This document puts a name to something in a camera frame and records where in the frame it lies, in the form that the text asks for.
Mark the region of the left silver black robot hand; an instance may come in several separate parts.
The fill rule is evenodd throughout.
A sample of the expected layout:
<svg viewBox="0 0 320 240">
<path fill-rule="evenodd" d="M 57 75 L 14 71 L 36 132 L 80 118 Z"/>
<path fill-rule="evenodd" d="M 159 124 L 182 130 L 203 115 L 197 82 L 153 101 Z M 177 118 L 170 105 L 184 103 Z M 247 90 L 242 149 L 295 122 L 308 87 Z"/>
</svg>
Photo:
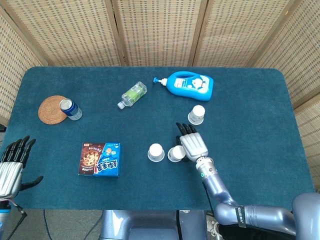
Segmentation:
<svg viewBox="0 0 320 240">
<path fill-rule="evenodd" d="M 38 185 L 43 176 L 31 182 L 22 182 L 23 171 L 27 165 L 30 151 L 36 143 L 27 135 L 18 139 L 4 148 L 0 157 L 0 200 L 2 202 L 13 200 L 19 192 Z"/>
</svg>

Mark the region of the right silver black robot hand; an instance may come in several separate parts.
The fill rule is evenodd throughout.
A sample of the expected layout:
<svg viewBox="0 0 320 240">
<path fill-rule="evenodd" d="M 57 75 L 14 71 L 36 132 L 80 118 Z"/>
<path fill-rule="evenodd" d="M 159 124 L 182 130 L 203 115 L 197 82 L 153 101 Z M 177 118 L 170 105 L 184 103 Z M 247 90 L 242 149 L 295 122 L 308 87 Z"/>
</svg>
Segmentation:
<svg viewBox="0 0 320 240">
<path fill-rule="evenodd" d="M 196 162 L 208 156 L 208 148 L 193 125 L 177 122 L 176 126 L 180 131 L 180 135 L 176 136 L 176 144 L 183 147 L 186 161 Z"/>
</svg>

